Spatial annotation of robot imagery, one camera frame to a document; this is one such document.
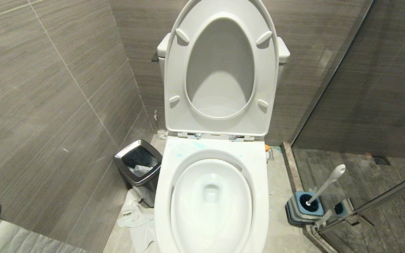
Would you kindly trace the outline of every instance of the stainless steel trash can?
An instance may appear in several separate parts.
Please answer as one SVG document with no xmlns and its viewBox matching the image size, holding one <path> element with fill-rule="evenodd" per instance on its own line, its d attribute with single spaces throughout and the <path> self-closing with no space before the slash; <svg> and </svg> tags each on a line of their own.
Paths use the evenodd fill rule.
<svg viewBox="0 0 405 253">
<path fill-rule="evenodd" d="M 149 207 L 154 207 L 162 155 L 145 140 L 134 141 L 119 151 L 114 161 L 126 183 Z"/>
</svg>

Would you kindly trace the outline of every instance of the shower enclosure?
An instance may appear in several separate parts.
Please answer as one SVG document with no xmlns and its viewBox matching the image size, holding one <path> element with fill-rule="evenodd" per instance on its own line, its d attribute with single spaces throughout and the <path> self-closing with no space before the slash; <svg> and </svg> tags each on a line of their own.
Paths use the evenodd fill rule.
<svg viewBox="0 0 405 253">
<path fill-rule="evenodd" d="M 305 191 L 347 167 L 321 196 L 333 215 L 313 228 L 333 251 L 405 253 L 405 0 L 364 6 L 291 147 Z"/>
</svg>

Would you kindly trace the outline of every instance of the toilet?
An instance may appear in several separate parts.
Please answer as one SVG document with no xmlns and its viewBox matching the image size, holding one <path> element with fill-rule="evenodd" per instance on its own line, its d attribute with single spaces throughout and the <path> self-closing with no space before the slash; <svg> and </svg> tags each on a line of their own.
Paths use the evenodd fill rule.
<svg viewBox="0 0 405 253">
<path fill-rule="evenodd" d="M 169 136 L 155 198 L 162 253 L 261 253 L 264 136 L 290 53 L 260 0 L 190 0 L 157 47 Z"/>
</svg>

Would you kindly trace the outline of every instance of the tissue paper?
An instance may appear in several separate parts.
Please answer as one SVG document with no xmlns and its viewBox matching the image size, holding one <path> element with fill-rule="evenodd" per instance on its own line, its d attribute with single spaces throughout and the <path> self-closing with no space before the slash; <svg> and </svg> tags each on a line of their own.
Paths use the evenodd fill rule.
<svg viewBox="0 0 405 253">
<path fill-rule="evenodd" d="M 153 167 L 142 166 L 142 165 L 135 165 L 135 168 L 129 168 L 129 170 L 136 176 L 142 177 L 146 173 L 148 173 Z"/>
<path fill-rule="evenodd" d="M 157 246 L 151 244 L 156 241 L 154 229 L 154 214 L 152 208 L 142 208 L 140 210 L 140 197 L 133 189 L 127 192 L 125 202 L 122 207 L 123 217 L 117 220 L 120 227 L 130 228 L 130 237 L 134 245 L 135 253 L 159 253 Z"/>
</svg>

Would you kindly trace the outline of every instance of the toilet tank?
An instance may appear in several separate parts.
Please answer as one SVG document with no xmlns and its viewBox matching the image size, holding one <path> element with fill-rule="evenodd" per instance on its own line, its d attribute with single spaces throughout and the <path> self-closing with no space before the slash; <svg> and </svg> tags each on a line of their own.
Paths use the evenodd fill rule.
<svg viewBox="0 0 405 253">
<path fill-rule="evenodd" d="M 157 46 L 157 55 L 159 57 L 160 73 L 162 75 L 162 81 L 165 77 L 165 56 L 167 55 L 168 42 L 170 41 L 170 33 L 168 33 Z M 278 83 L 282 77 L 284 65 L 288 62 L 290 52 L 281 37 L 278 37 L 278 49 L 279 49 L 279 71 L 278 71 Z"/>
</svg>

